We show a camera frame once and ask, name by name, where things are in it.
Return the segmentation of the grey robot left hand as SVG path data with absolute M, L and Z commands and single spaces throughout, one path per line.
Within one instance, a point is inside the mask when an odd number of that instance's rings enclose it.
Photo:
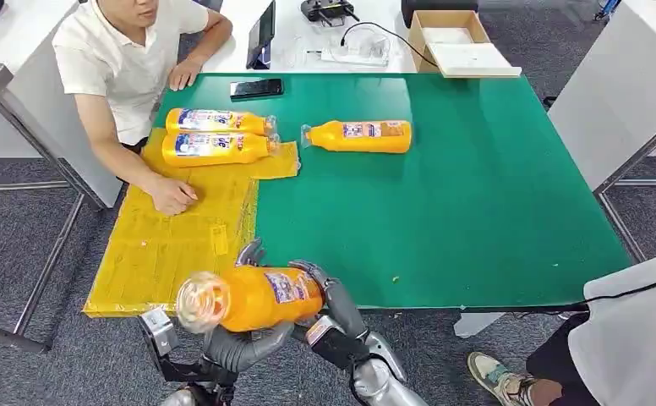
M 292 321 L 281 321 L 269 327 L 265 335 L 253 339 L 250 332 L 229 332 L 218 325 L 205 334 L 202 354 L 212 364 L 239 373 L 283 348 L 294 328 Z

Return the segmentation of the seated person's right hand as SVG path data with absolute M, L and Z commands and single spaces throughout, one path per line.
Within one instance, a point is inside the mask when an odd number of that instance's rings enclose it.
M 158 176 L 145 186 L 157 211 L 175 216 L 188 210 L 198 200 L 195 190 L 180 180 Z

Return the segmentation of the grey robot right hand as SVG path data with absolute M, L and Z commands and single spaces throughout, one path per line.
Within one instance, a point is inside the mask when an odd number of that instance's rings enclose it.
M 316 281 L 332 319 L 340 325 L 348 337 L 364 340 L 369 329 L 339 279 L 329 276 L 320 266 L 309 261 L 293 260 L 289 261 L 288 265 L 307 272 Z

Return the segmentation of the seated person's left hand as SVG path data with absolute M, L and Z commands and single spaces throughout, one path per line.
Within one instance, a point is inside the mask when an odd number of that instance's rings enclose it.
M 172 91 L 180 91 L 193 85 L 203 64 L 187 58 L 177 64 L 169 74 L 168 88 Z

